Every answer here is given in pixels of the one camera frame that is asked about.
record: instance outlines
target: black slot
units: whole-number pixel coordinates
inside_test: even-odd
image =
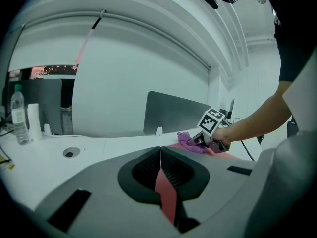
[[[239,174],[243,174],[246,176],[249,176],[252,172],[252,169],[245,169],[245,168],[236,167],[236,166],[230,166],[229,168],[227,168],[227,170],[230,170]]]
[[[48,222],[59,230],[66,232],[90,195],[90,192],[78,189],[49,218]]]

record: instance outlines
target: desk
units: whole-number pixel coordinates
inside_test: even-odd
[[[197,128],[188,132],[194,136],[200,130]],[[31,141],[20,146],[15,136],[8,134],[0,137],[0,144],[12,158],[15,167],[12,170],[2,170],[0,176],[14,200],[35,210],[52,190],[96,162],[149,147],[175,143],[177,133],[167,133],[160,137],[152,135],[126,138],[44,136],[38,143]],[[80,149],[80,154],[72,159],[63,157],[63,151],[73,146]],[[250,160],[241,142],[234,142],[229,153],[240,159]]]

